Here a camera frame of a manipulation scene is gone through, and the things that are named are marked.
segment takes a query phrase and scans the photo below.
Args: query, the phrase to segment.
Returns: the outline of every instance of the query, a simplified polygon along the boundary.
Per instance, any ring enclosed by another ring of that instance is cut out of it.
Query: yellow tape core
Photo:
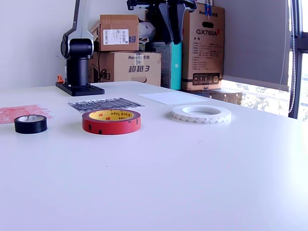
[[[134,115],[130,112],[120,111],[120,110],[107,110],[107,111],[98,111],[92,112],[89,114],[91,119],[97,119],[102,121],[108,120],[123,120],[132,118]]]

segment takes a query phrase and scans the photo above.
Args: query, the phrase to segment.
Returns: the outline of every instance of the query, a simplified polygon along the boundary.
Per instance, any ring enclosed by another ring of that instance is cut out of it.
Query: teal box
[[[166,45],[164,42],[151,42],[150,51],[162,55],[161,86],[181,90],[182,79],[182,43]]]

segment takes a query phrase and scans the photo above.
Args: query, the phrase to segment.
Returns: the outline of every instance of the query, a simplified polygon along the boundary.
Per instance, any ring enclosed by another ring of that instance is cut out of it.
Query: window blind
[[[215,0],[214,5],[225,8],[224,79],[288,90],[286,0]]]

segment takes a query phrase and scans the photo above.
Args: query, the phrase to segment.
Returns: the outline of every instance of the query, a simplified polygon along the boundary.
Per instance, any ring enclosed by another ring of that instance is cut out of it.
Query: cable
[[[292,37],[292,44],[293,44],[293,47],[292,47],[292,53],[293,53],[293,56],[292,56],[292,59],[293,59],[293,65],[292,65],[292,68],[293,68],[293,72],[291,74],[291,77],[293,77],[293,80],[294,80],[294,89],[293,89],[293,94],[292,94],[292,100],[291,100],[291,106],[290,106],[290,109],[289,109],[289,113],[293,110],[293,106],[294,106],[294,101],[295,101],[295,87],[296,87],[296,69],[295,69],[295,33],[294,33],[294,14],[293,14],[293,2],[292,0],[290,1],[291,2],[291,24],[292,24],[292,34],[291,34],[291,37]],[[288,10],[288,0],[285,1],[285,37],[284,37],[284,56],[283,56],[283,64],[282,64],[282,74],[281,74],[281,78],[280,78],[280,84],[279,84],[279,93],[280,93],[280,90],[281,90],[281,84],[282,84],[282,78],[283,78],[283,73],[284,73],[284,62],[285,62],[285,56],[286,56],[286,40],[287,40],[287,10]]]
[[[296,90],[296,63],[295,63],[295,27],[294,27],[294,13],[293,13],[293,1],[291,0],[291,22],[292,22],[292,51],[293,51],[293,96],[292,96],[292,102],[291,102],[291,107],[289,110],[289,113],[291,113],[291,111],[293,110],[293,106],[294,106],[294,101],[295,101],[295,90]]]
[[[286,46],[287,46],[287,16],[288,16],[288,0],[285,0],[285,23],[284,23],[284,50],[283,50],[283,62],[282,62],[282,73],[281,73],[281,78],[280,78],[280,83],[279,83],[279,91],[277,94],[277,101],[278,101],[278,108],[279,108],[279,94],[280,94],[280,89],[281,89],[281,83],[282,83],[282,78],[283,78],[283,73],[284,73],[284,63],[285,63],[285,57],[286,57]]]
[[[101,83],[102,82],[102,75],[101,75],[101,66],[100,66],[100,58],[101,58],[101,53],[98,55],[98,82]]]

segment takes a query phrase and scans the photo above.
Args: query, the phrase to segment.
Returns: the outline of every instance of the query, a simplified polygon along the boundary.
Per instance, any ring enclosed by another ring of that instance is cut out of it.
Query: window frame
[[[303,53],[308,53],[308,32],[303,31],[303,15],[302,15],[302,1],[291,0],[293,3],[293,14],[294,14],[294,38],[295,38],[295,68],[296,68],[296,83],[294,91],[294,78],[292,78],[291,84],[291,98],[290,105],[293,96],[295,97],[294,106],[292,111],[289,113],[289,117],[297,119],[298,109],[300,105],[300,89],[302,81],[302,58]]]

